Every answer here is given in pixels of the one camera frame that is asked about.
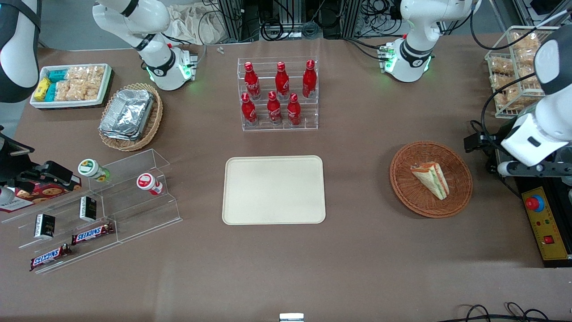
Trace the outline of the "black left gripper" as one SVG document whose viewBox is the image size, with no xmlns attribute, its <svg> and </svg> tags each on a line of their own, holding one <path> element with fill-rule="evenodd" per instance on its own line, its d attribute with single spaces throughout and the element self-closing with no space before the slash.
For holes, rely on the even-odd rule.
<svg viewBox="0 0 572 322">
<path fill-rule="evenodd" d="M 474 133 L 464 138 L 464 152 L 471 153 L 482 150 L 484 153 L 494 153 L 502 149 L 495 134 Z"/>
</svg>

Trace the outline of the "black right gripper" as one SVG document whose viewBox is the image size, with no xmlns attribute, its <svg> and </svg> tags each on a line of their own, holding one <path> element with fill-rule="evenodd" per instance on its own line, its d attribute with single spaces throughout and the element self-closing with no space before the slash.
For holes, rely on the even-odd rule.
<svg viewBox="0 0 572 322">
<path fill-rule="evenodd" d="M 0 181 L 4 185 L 14 181 L 21 173 L 34 169 L 36 164 L 31 161 L 29 155 L 35 149 L 21 144 L 4 134 L 0 134 L 0 138 Z M 38 165 L 37 170 L 41 174 L 35 179 L 36 183 L 54 184 L 61 187 L 73 186 L 71 183 L 73 171 L 55 161 L 46 161 L 43 165 Z"/>
</svg>

